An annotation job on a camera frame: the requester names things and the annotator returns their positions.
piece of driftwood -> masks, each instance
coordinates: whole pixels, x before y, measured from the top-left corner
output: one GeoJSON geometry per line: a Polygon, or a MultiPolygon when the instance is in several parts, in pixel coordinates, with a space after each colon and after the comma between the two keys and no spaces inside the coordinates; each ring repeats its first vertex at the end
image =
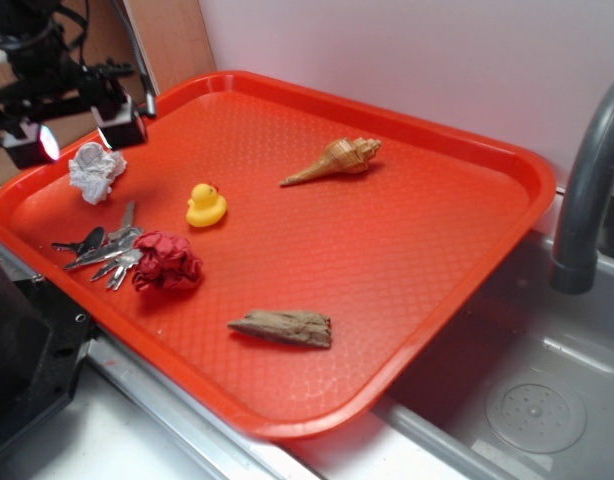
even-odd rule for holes
{"type": "Polygon", "coordinates": [[[330,324],[331,319],[327,315],[309,310],[252,310],[245,318],[229,322],[227,326],[232,330],[274,342],[329,348],[330,324]]]}

conch shell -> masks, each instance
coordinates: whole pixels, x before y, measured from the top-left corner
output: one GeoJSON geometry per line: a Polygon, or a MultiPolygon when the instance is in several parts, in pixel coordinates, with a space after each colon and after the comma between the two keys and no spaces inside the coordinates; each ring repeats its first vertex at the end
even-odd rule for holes
{"type": "Polygon", "coordinates": [[[382,145],[380,140],[346,138],[336,140],[325,148],[320,159],[301,172],[295,173],[280,182],[281,187],[296,185],[332,173],[360,173],[369,168],[369,160],[376,156],[382,145]]]}

faucet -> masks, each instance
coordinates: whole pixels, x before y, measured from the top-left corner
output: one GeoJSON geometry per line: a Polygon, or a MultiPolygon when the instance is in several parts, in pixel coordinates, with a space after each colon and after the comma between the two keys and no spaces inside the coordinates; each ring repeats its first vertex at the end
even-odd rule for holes
{"type": "Polygon", "coordinates": [[[552,288],[589,291],[599,250],[614,258],[614,84],[587,127],[567,183],[551,252],[552,288]]]}

red tray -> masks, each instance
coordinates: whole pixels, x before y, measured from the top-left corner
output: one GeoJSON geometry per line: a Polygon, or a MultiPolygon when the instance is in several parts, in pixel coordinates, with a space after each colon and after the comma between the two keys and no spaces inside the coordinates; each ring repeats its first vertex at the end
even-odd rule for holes
{"type": "Polygon", "coordinates": [[[87,204],[68,165],[0,189],[0,241],[96,321],[224,420],[271,439],[313,435],[365,411],[550,205],[555,182],[531,152],[243,72],[162,95],[149,143],[127,149],[109,198],[87,204]],[[362,174],[280,188],[335,139],[383,144],[362,174]],[[185,220],[197,183],[229,203],[208,229],[185,220]],[[204,261],[194,291],[117,292],[50,248],[96,225],[119,227],[128,201],[146,231],[184,235],[204,261]],[[226,328],[249,310],[332,318],[328,350],[226,328]]]}

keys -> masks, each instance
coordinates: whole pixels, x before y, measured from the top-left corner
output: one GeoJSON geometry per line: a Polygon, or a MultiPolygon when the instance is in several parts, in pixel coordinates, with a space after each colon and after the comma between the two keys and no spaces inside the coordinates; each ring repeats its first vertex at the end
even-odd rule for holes
{"type": "Polygon", "coordinates": [[[115,242],[120,237],[122,237],[128,230],[132,228],[134,223],[134,209],[136,207],[136,202],[133,200],[127,204],[125,207],[125,214],[123,215],[123,219],[120,225],[120,228],[115,232],[109,232],[107,235],[107,239],[109,242],[115,242]]]}
{"type": "Polygon", "coordinates": [[[115,270],[113,275],[107,281],[107,288],[113,288],[114,290],[118,290],[120,285],[123,283],[125,276],[127,276],[127,271],[134,265],[137,265],[142,256],[143,252],[141,252],[137,248],[127,250],[125,253],[123,253],[119,257],[114,258],[111,262],[98,270],[98,272],[96,272],[96,274],[91,277],[91,281],[96,281],[99,278],[107,275],[112,270],[115,270]]]}
{"type": "Polygon", "coordinates": [[[105,229],[103,227],[96,227],[89,235],[85,237],[82,242],[74,242],[74,243],[60,243],[54,242],[51,246],[54,250],[71,250],[76,254],[76,256],[80,256],[83,253],[86,253],[90,250],[95,250],[99,248],[103,241],[105,240],[105,229]]]}
{"type": "Polygon", "coordinates": [[[65,270],[71,270],[72,268],[83,265],[105,262],[131,249],[134,240],[143,233],[142,228],[132,226],[134,222],[134,208],[135,202],[132,200],[125,208],[125,214],[123,215],[120,228],[107,235],[107,240],[109,242],[106,245],[83,253],[76,258],[76,260],[68,263],[63,268],[65,270]]]}
{"type": "Polygon", "coordinates": [[[63,268],[65,270],[71,270],[72,268],[82,267],[83,265],[91,265],[92,263],[111,260],[112,258],[130,250],[134,244],[134,240],[142,235],[142,233],[142,228],[131,227],[117,241],[103,245],[96,250],[91,250],[84,253],[73,262],[65,265],[63,268]]]}

